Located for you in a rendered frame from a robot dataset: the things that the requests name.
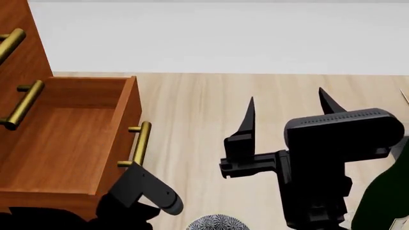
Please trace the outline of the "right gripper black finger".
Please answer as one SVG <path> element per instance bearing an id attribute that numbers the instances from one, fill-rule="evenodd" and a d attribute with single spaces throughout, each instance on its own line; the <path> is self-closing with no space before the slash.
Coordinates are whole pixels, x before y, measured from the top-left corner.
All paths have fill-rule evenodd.
<path id="1" fill-rule="evenodd" d="M 324 114 L 347 112 L 323 88 L 319 88 L 318 94 Z"/>
<path id="2" fill-rule="evenodd" d="M 255 155 L 255 106 L 251 97 L 237 132 L 224 139 L 227 160 L 242 160 Z"/>

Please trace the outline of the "open wooden drawer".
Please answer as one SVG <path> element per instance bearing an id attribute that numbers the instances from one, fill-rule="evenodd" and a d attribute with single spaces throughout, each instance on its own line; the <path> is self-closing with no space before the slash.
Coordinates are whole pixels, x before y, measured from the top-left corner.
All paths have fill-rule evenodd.
<path id="1" fill-rule="evenodd" d="M 139 124 L 137 79 L 51 77 L 15 131 L 0 127 L 0 211 L 58 208 L 94 218 L 123 174 Z"/>

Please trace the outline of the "brown wooden cabinet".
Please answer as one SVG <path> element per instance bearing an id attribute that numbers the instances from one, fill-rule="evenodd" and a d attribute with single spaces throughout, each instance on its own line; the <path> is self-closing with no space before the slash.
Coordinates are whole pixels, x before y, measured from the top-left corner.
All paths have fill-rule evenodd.
<path id="1" fill-rule="evenodd" d="M 16 28 L 24 30 L 26 37 L 0 65 L 0 118 L 7 118 L 25 95 L 17 86 L 52 76 L 28 0 L 0 0 L 0 34 Z"/>

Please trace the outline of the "dark green glass bottle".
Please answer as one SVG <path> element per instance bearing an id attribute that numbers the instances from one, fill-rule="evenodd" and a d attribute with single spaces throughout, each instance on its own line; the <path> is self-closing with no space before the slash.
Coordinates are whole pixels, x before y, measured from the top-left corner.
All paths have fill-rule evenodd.
<path id="1" fill-rule="evenodd" d="M 351 230 L 409 230 L 409 140 L 394 164 L 367 187 Z"/>

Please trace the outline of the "black white patterned plate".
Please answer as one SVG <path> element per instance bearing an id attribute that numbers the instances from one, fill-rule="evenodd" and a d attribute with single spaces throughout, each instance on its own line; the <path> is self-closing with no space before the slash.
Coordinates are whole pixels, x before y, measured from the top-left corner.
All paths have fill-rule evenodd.
<path id="1" fill-rule="evenodd" d="M 250 230 L 237 218 L 223 214 L 213 214 L 198 218 L 186 230 Z"/>

